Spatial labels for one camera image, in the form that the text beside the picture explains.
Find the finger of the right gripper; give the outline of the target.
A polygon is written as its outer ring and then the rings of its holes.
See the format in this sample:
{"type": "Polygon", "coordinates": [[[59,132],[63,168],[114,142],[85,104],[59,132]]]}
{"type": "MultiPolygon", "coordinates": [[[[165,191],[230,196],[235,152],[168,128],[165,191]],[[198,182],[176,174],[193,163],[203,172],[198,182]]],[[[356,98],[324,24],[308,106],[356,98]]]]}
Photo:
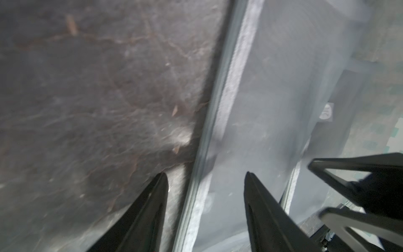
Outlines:
{"type": "Polygon", "coordinates": [[[308,169],[356,205],[391,200],[403,192],[402,153],[314,159],[308,169]]]}
{"type": "Polygon", "coordinates": [[[355,230],[368,232],[403,250],[403,222],[385,216],[365,214],[347,209],[326,208],[320,220],[355,252],[381,252],[355,230]]]}

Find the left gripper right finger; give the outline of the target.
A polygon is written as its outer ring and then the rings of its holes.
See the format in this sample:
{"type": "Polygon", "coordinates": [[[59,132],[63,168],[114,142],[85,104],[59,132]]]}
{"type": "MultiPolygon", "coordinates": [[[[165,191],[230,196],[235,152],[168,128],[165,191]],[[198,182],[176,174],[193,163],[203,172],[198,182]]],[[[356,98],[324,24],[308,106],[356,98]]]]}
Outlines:
{"type": "Polygon", "coordinates": [[[253,252],[320,251],[251,172],[245,176],[244,201],[253,252]]]}

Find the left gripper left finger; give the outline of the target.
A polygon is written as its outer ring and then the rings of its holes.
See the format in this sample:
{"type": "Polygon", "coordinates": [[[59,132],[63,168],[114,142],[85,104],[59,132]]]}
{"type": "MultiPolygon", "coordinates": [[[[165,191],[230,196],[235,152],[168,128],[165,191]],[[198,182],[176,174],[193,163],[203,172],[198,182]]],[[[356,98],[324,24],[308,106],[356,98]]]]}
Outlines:
{"type": "Polygon", "coordinates": [[[158,252],[169,182],[157,174],[121,218],[87,252],[158,252]]]}

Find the dark grey mesh pouch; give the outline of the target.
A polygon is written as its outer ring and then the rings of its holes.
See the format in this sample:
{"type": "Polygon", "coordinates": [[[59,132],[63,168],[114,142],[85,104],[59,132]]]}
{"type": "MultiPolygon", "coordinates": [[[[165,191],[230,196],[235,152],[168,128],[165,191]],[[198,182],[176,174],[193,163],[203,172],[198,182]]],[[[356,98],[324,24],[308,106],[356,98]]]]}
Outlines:
{"type": "Polygon", "coordinates": [[[243,181],[255,173],[286,213],[299,161],[372,15],[369,1],[236,1],[175,252],[248,240],[243,181]]]}

